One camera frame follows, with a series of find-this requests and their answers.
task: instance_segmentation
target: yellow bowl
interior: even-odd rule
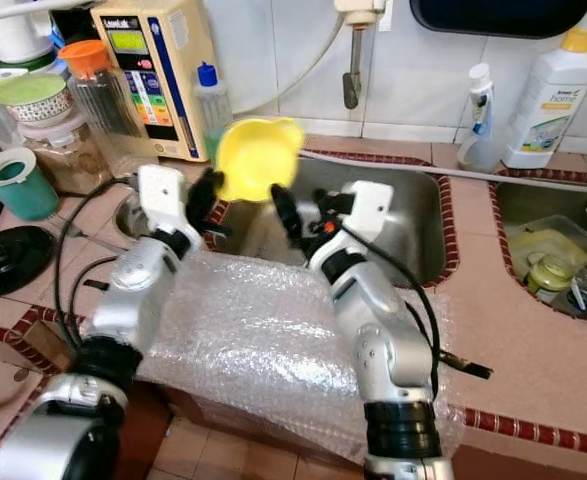
[[[250,118],[234,123],[217,152],[224,173],[218,198],[227,202],[271,199],[271,185],[290,187],[297,175],[298,150],[304,133],[290,118]]]

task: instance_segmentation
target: bubble wrap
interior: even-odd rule
[[[426,319],[417,296],[408,293]],[[445,327],[445,300],[431,301]],[[184,261],[139,374],[240,408],[361,463],[366,422],[349,353],[322,277],[201,252]],[[452,455],[463,423],[461,413],[448,408],[453,395],[445,368],[440,370],[435,408],[445,452]]]

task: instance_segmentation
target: kitchen sink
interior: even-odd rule
[[[316,189],[339,191],[345,183],[355,180],[394,188],[384,229],[375,244],[404,262],[421,283],[436,279],[445,265],[444,234],[439,186],[429,175],[301,159],[291,191],[305,225],[319,219],[318,208],[312,201]],[[289,248],[272,204],[234,202],[222,225],[232,230],[228,238],[218,238],[218,249],[223,253],[286,265],[304,265],[306,261],[299,250]],[[382,258],[370,254],[370,259],[382,267],[394,284],[405,284],[402,275]]]
[[[587,231],[587,193],[506,183],[498,185],[496,193],[507,238],[520,225],[551,215],[564,215]],[[587,317],[574,303],[572,294],[565,292],[556,297],[552,306],[570,315]]]

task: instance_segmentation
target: countertop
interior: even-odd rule
[[[307,148],[415,157],[455,168],[458,147],[311,137]],[[183,170],[190,180],[203,168],[180,162],[171,165]],[[556,154],[549,168],[587,172],[587,157]],[[454,403],[466,407],[466,423],[476,427],[467,429],[465,442],[587,473],[587,453],[579,452],[585,450],[587,442],[587,322],[537,302],[507,273],[489,185],[454,177],[450,182],[459,266],[431,291],[449,297],[452,350],[494,369],[488,381],[454,375]],[[113,188],[87,207],[77,225],[101,240],[126,246],[110,217],[127,193],[122,187]],[[63,200],[62,215],[76,202]],[[19,221],[5,211],[0,230],[16,224]],[[68,247],[63,258],[64,296],[71,279],[84,265],[110,254],[82,239],[70,240]],[[105,265],[92,278],[106,278],[108,271]],[[0,302],[7,302],[2,304],[7,309],[15,307],[11,302],[52,306],[52,280],[50,268]],[[90,316],[98,298],[99,292],[83,289],[78,313]],[[524,432],[529,428],[530,435]],[[542,438],[549,434],[551,438]]]

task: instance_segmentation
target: display screen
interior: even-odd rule
[[[148,53],[142,32],[109,32],[113,48],[118,53]]]

